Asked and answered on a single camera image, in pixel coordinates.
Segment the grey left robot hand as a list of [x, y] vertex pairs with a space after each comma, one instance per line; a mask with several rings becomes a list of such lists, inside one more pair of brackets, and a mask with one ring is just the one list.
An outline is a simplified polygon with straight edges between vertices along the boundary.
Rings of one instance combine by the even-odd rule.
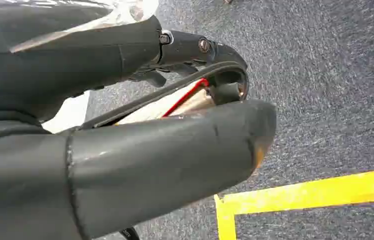
[[246, 180], [276, 108], [246, 100], [52, 134], [66, 98], [131, 76], [160, 53], [156, 17], [0, 52], [0, 240], [92, 240]]

